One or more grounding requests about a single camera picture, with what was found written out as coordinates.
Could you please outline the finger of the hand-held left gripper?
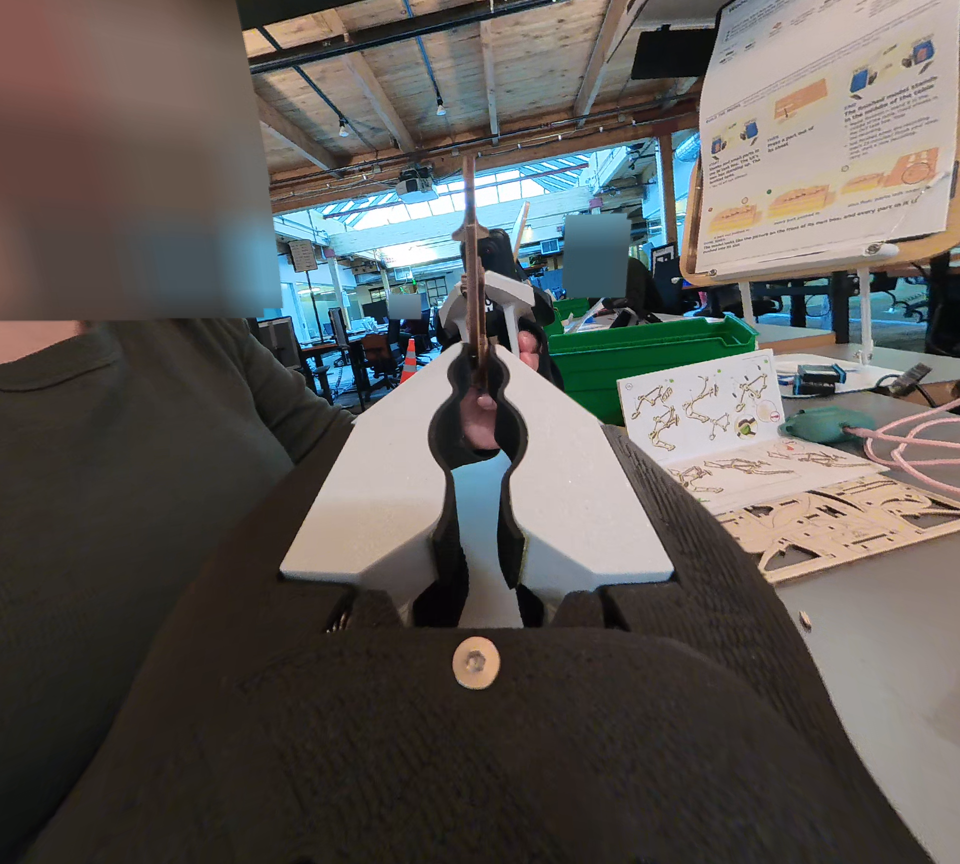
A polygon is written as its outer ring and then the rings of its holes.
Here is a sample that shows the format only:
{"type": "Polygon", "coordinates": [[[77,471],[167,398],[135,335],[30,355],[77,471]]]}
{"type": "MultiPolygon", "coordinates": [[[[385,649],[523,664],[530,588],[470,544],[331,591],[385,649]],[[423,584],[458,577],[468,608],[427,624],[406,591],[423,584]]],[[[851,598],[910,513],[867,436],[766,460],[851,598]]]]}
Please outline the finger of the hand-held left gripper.
{"type": "Polygon", "coordinates": [[[480,291],[480,331],[488,337],[486,303],[490,300],[500,307],[509,339],[509,350],[520,354],[520,319],[534,319],[535,295],[531,285],[514,280],[492,270],[484,271],[483,289],[480,291]]]}
{"type": "Polygon", "coordinates": [[[467,283],[457,283],[439,306],[437,339],[443,351],[453,347],[458,342],[466,344],[471,342],[470,298],[467,283]]]}

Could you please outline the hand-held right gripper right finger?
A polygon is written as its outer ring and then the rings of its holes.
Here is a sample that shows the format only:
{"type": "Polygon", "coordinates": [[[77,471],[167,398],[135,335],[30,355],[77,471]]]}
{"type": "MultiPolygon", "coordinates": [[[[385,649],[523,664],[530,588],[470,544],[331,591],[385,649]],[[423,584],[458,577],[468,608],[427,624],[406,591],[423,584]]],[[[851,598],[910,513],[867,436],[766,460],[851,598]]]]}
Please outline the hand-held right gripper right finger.
{"type": "Polygon", "coordinates": [[[673,562],[599,419],[498,344],[487,382],[510,460],[497,524],[507,586],[558,606],[572,593],[668,581],[673,562]]]}

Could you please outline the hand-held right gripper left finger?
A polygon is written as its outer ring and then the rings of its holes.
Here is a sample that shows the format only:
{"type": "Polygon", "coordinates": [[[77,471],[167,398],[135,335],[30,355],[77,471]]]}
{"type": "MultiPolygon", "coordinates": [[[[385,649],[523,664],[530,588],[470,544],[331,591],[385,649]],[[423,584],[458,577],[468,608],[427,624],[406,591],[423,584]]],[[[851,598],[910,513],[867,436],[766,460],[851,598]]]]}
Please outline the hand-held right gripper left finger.
{"type": "Polygon", "coordinates": [[[389,594],[408,622],[414,599],[437,578],[431,536],[447,478],[429,427],[453,396],[458,343],[360,414],[283,558],[291,581],[352,585],[389,594]]]}

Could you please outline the long wooden model part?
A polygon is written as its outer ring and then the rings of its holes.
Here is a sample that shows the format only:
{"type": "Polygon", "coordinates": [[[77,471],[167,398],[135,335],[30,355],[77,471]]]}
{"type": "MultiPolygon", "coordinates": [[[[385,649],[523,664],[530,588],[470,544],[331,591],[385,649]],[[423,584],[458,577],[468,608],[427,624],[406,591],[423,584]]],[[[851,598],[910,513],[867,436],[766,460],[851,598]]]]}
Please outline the long wooden model part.
{"type": "MultiPolygon", "coordinates": [[[[462,180],[464,197],[463,223],[478,224],[475,199],[475,157],[468,154],[462,162],[462,180]]],[[[484,391],[488,385],[488,339],[480,331],[480,291],[483,289],[484,270],[478,250],[478,242],[473,239],[463,245],[465,283],[469,297],[469,328],[471,340],[467,351],[471,365],[471,385],[484,391]]]]}

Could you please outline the wooden parts sheet round cutout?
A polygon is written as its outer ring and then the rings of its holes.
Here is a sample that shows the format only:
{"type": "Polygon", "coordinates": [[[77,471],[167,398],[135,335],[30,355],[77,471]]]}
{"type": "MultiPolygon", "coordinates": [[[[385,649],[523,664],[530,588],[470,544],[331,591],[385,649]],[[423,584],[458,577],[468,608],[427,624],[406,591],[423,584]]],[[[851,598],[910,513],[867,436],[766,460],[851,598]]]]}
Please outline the wooden parts sheet round cutout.
{"type": "Polygon", "coordinates": [[[958,532],[958,499],[869,474],[717,516],[777,585],[958,532]]]}

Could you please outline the person's left hand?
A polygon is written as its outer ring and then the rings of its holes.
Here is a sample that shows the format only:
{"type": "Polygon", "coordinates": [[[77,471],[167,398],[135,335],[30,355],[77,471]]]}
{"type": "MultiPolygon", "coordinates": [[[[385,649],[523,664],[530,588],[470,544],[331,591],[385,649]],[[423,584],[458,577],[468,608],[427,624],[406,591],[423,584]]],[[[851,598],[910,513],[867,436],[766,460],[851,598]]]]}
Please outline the person's left hand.
{"type": "MultiPolygon", "coordinates": [[[[541,364],[541,343],[530,330],[518,332],[518,358],[537,373],[541,364]]],[[[460,403],[464,445],[470,453],[486,459],[499,450],[496,438],[498,404],[486,391],[471,385],[460,403]]]]}

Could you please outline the small green plastic bin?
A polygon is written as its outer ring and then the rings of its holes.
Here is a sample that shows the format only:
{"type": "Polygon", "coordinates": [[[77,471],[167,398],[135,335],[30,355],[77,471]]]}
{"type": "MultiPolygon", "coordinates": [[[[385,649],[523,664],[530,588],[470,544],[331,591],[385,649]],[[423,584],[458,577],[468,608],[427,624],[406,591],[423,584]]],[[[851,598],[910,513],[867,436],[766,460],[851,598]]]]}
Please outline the small green plastic bin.
{"type": "Polygon", "coordinates": [[[547,324],[544,332],[548,337],[568,333],[568,325],[576,323],[590,310],[592,304],[587,297],[566,297],[552,300],[554,319],[547,324]]]}

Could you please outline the ceiling projector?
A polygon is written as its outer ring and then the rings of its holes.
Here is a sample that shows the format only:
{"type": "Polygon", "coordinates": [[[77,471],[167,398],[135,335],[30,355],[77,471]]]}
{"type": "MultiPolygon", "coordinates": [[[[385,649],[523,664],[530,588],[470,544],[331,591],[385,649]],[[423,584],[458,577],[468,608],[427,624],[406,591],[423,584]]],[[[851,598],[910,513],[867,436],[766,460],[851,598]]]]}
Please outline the ceiling projector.
{"type": "Polygon", "coordinates": [[[396,197],[406,205],[431,202],[438,198],[435,178],[425,166],[410,166],[403,169],[394,186],[396,197]]]}

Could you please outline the large green plastic bin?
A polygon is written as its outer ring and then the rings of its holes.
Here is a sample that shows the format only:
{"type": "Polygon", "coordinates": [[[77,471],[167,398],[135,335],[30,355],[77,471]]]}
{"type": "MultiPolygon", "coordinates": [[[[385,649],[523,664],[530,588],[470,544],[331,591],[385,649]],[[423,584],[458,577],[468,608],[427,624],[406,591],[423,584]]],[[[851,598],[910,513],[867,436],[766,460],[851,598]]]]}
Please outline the large green plastic bin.
{"type": "Polygon", "coordinates": [[[620,379],[712,361],[757,348],[758,331],[733,315],[620,328],[561,328],[547,337],[566,394],[603,424],[621,426],[620,379]]]}

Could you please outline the white assembly instruction booklet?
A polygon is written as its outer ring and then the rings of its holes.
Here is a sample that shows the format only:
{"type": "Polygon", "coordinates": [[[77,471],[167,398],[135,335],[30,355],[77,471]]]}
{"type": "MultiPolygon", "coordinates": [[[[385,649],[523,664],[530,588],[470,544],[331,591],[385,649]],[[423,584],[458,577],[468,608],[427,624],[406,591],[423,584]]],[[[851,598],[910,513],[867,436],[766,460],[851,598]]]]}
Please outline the white assembly instruction booklet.
{"type": "Polygon", "coordinates": [[[714,515],[886,472],[786,436],[771,350],[619,380],[630,440],[714,515]]]}

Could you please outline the teal green rounded object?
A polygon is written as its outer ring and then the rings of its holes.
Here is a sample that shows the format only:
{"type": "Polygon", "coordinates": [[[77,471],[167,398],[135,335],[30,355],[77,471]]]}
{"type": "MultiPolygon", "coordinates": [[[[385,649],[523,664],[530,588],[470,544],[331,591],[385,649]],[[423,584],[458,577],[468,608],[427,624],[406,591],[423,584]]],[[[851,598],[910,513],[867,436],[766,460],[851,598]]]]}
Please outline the teal green rounded object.
{"type": "Polygon", "coordinates": [[[873,430],[875,426],[870,414],[829,405],[789,414],[779,426],[778,433],[784,438],[835,446],[857,439],[854,430],[873,430]]]}

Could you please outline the person's dark green torso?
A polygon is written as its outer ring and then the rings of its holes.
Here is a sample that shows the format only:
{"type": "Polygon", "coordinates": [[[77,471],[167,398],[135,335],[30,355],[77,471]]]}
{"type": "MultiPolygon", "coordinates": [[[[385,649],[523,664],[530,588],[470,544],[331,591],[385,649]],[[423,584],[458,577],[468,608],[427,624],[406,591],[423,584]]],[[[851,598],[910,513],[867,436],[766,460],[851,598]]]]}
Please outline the person's dark green torso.
{"type": "Polygon", "coordinates": [[[243,321],[2,364],[2,862],[83,774],[210,553],[340,417],[243,321]]]}

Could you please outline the blue and black small device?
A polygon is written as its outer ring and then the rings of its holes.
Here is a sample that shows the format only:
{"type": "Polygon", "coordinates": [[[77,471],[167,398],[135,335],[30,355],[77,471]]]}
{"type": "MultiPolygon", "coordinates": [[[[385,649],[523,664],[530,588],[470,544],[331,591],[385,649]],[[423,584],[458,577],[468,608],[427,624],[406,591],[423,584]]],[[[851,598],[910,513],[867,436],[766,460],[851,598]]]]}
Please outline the blue and black small device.
{"type": "Polygon", "coordinates": [[[795,398],[824,398],[837,393],[848,373],[837,364],[800,363],[793,375],[791,393],[795,398]]]}

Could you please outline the white clipboard stand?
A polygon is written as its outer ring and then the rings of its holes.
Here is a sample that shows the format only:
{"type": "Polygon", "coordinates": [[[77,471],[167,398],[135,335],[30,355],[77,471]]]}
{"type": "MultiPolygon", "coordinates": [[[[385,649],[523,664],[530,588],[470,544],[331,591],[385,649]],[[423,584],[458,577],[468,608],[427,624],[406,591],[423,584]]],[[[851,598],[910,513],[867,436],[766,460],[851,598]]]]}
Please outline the white clipboard stand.
{"type": "Polygon", "coordinates": [[[752,303],[752,279],[798,279],[827,274],[846,276],[854,273],[858,281],[860,302],[861,342],[857,359],[860,364],[871,362],[874,351],[873,320],[871,306],[870,274],[872,270],[884,270],[894,261],[899,248],[891,242],[847,244],[833,250],[804,252],[787,258],[781,256],[755,262],[749,270],[740,270],[736,282],[743,310],[744,321],[756,328],[757,318],[752,303]]]}

